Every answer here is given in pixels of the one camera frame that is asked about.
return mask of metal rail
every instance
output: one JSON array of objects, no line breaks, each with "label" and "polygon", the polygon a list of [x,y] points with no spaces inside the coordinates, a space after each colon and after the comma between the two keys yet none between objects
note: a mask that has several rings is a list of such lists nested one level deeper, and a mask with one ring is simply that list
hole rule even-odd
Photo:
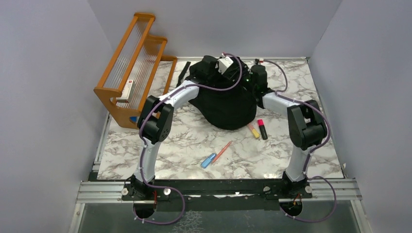
[{"label": "metal rail", "polygon": [[[355,179],[330,179],[336,191],[337,200],[362,200],[361,192]],[[333,193],[329,185],[324,181],[310,181],[312,187],[311,199],[302,201],[326,201],[333,200]],[[124,182],[82,182],[76,203],[153,203],[152,200],[123,201],[121,190]],[[292,199],[279,199],[280,202]]]}]

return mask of red wire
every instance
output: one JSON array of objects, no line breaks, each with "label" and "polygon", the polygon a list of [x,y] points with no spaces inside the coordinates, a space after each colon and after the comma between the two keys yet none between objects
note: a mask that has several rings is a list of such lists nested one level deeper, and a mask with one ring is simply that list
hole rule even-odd
[{"label": "red wire", "polygon": [[293,205],[296,205],[295,200],[296,200],[297,198],[299,198],[299,197],[300,197],[300,202],[302,202],[302,196],[300,196],[300,193],[298,193],[297,196],[296,196],[296,198],[293,199]]},{"label": "red wire", "polygon": [[154,208],[156,209],[156,205],[157,205],[157,192],[156,190],[153,192],[154,194]]}]

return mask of highlighter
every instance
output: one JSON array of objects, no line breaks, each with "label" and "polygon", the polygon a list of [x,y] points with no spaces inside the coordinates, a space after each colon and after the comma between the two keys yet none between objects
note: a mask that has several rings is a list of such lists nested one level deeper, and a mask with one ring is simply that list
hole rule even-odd
[{"label": "highlighter", "polygon": [[252,123],[247,124],[247,127],[250,129],[250,131],[252,131],[253,136],[255,136],[255,138],[260,137],[258,131],[253,127]]},{"label": "highlighter", "polygon": [[257,120],[257,124],[259,125],[260,134],[262,135],[262,139],[263,140],[268,139],[268,135],[266,134],[265,124],[263,124],[263,120],[262,119]]}]

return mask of white box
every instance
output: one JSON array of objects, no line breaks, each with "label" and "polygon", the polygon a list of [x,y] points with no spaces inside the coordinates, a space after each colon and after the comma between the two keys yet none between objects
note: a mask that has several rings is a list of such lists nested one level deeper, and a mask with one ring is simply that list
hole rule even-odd
[{"label": "white box", "polygon": [[126,84],[124,85],[123,91],[121,92],[121,96],[116,99],[116,102],[129,103],[132,100],[134,89],[135,81],[131,79],[127,80]]}]

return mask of red pen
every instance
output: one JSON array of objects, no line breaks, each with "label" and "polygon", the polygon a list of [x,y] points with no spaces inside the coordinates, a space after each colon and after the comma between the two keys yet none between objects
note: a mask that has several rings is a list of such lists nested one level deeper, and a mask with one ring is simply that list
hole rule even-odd
[{"label": "red pen", "polygon": [[232,141],[230,141],[225,147],[223,147],[223,149],[219,152],[218,155],[216,155],[216,157],[213,159],[212,163],[216,162],[216,160],[218,160],[218,158],[223,154],[223,152],[230,146],[230,144],[232,143]]},{"label": "red pen", "polygon": [[259,125],[260,134],[262,135],[262,139],[263,140],[268,139],[268,135],[266,134],[265,124],[263,124],[263,120],[262,119],[257,120],[257,124]]}]

